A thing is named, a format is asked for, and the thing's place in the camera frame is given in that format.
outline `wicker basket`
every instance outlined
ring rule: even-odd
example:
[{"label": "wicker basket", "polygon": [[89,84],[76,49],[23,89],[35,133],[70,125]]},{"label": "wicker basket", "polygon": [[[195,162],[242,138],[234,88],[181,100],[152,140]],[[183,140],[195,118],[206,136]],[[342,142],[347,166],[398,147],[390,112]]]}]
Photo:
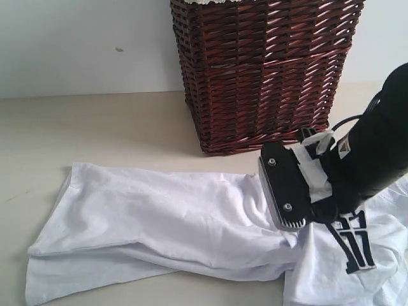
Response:
[{"label": "wicker basket", "polygon": [[328,114],[364,0],[171,0],[201,148],[211,155],[293,142]]}]

